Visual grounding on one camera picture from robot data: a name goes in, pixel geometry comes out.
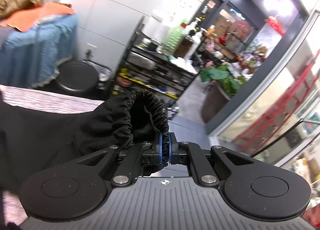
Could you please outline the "black BLAENZAIGA jacket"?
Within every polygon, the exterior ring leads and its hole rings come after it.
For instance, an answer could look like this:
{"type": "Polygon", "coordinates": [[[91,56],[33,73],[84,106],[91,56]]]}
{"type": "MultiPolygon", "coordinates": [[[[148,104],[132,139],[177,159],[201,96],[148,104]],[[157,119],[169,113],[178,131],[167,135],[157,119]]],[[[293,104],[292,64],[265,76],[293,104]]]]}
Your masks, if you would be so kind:
{"type": "Polygon", "coordinates": [[[161,101],[147,90],[114,96],[91,112],[59,114],[1,103],[1,189],[17,193],[34,173],[111,145],[167,137],[161,101]]]}

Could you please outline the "black metal storage rack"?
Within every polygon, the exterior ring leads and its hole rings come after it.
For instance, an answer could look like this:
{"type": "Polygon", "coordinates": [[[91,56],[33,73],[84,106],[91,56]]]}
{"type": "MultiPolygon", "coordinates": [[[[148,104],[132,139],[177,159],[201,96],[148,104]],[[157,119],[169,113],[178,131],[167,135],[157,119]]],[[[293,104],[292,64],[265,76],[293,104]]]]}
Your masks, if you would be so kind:
{"type": "Polygon", "coordinates": [[[114,74],[112,94],[146,89],[173,110],[198,75],[174,64],[174,59],[148,49],[141,32],[134,32],[114,74]]]}

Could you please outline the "green potted plant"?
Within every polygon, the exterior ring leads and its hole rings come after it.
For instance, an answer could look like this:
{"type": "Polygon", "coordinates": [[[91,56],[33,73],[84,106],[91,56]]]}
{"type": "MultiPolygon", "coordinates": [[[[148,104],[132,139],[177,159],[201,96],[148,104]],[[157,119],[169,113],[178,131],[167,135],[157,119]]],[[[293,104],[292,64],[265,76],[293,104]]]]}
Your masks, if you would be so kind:
{"type": "Polygon", "coordinates": [[[200,79],[202,82],[215,81],[223,91],[229,96],[233,97],[246,83],[243,76],[234,77],[226,65],[218,67],[208,66],[200,71],[200,79]]]}

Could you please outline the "dark brown bottle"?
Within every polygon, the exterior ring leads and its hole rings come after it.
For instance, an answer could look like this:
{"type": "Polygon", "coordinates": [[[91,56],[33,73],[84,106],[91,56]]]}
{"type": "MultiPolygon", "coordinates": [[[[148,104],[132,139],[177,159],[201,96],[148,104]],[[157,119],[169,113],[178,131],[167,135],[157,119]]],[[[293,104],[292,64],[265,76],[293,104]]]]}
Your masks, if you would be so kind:
{"type": "Polygon", "coordinates": [[[178,47],[174,52],[175,58],[183,58],[191,45],[193,44],[193,36],[196,34],[196,30],[192,29],[189,33],[182,39],[178,47]]]}

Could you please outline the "black round stool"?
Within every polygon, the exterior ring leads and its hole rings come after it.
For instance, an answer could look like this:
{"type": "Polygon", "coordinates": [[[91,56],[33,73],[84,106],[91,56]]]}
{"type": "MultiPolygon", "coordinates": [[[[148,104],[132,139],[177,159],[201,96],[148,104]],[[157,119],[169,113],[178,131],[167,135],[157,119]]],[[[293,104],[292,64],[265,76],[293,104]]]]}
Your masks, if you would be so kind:
{"type": "Polygon", "coordinates": [[[59,66],[57,86],[72,95],[86,94],[99,82],[97,70],[85,61],[71,60],[59,66]]]}

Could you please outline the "green plastic bottle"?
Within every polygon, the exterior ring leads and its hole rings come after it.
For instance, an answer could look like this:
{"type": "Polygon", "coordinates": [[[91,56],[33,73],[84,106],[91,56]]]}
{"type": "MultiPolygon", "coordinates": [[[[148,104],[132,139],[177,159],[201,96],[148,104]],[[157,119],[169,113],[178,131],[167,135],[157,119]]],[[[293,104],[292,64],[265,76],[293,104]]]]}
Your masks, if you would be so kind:
{"type": "Polygon", "coordinates": [[[162,44],[162,52],[167,57],[172,56],[178,44],[186,34],[187,23],[183,20],[178,26],[172,28],[162,44]]]}

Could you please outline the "white pump bottle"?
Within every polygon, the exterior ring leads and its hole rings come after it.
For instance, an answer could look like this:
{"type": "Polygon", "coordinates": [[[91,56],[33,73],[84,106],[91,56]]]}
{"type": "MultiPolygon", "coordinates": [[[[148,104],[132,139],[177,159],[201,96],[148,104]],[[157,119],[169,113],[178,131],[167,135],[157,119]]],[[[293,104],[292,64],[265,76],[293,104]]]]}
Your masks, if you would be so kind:
{"type": "Polygon", "coordinates": [[[189,57],[189,51],[193,44],[196,42],[197,25],[200,21],[200,18],[195,18],[195,20],[188,26],[187,46],[183,56],[184,59],[187,59],[189,57]]]}

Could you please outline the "pink knitted blanket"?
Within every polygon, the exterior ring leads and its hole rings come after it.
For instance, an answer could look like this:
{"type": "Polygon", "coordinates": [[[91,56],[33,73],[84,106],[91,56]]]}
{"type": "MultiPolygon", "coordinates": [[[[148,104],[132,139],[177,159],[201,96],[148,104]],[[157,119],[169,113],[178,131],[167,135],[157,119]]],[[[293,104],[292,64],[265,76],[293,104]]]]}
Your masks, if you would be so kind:
{"type": "Polygon", "coordinates": [[[1,85],[1,94],[4,102],[12,106],[61,114],[91,112],[103,103],[99,100],[5,85],[1,85]]]}

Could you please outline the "orange cloth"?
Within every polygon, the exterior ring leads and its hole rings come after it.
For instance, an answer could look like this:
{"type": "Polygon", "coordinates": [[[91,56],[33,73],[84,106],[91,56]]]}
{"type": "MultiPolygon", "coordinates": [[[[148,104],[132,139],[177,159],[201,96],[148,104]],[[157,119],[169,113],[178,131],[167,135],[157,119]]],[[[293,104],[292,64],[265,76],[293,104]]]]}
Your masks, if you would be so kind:
{"type": "Polygon", "coordinates": [[[11,27],[20,32],[27,32],[48,17],[73,15],[74,13],[75,10],[73,8],[60,3],[47,2],[44,6],[38,8],[15,12],[9,18],[1,21],[1,27],[11,27]]]}

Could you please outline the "wall power socket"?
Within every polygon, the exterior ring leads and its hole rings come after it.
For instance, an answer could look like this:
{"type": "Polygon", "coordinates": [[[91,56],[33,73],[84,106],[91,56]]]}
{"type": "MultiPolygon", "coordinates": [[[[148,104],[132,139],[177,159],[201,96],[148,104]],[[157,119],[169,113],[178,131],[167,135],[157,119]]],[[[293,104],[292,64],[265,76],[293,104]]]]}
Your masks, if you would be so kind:
{"type": "Polygon", "coordinates": [[[97,46],[92,44],[87,44],[87,49],[85,51],[85,60],[90,60],[93,58],[93,52],[97,49],[97,46]]]}

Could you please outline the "red ladder frame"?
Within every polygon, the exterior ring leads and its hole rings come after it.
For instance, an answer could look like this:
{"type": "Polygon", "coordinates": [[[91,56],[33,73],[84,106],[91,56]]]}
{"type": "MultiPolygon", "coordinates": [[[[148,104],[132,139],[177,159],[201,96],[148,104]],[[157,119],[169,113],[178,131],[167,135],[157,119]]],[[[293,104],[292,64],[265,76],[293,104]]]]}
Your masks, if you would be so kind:
{"type": "Polygon", "coordinates": [[[316,52],[310,63],[305,66],[301,74],[280,98],[256,122],[234,139],[234,143],[238,145],[238,152],[253,154],[263,148],[291,118],[319,79],[319,73],[314,75],[311,71],[318,57],[319,52],[316,52]]]}

